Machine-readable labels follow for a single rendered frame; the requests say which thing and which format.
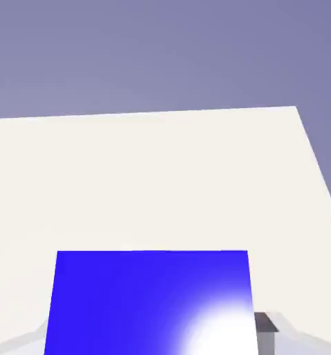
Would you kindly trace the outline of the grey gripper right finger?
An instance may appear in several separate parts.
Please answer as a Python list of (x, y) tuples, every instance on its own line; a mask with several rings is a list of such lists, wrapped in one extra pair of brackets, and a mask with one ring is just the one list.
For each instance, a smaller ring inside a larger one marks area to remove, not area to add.
[(281, 313), (255, 312), (258, 355), (331, 355), (331, 343), (297, 331)]

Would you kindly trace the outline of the small blue cube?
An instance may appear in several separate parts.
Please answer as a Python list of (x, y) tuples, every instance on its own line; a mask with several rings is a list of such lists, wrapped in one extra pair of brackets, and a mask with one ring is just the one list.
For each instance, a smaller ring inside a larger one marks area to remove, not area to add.
[(245, 251), (61, 251), (44, 355), (258, 355)]

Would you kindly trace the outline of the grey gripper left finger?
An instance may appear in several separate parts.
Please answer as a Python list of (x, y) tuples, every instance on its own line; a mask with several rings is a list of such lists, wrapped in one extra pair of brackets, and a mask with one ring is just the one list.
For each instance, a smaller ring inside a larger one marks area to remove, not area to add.
[(0, 355), (44, 355), (48, 320), (36, 330), (0, 343)]

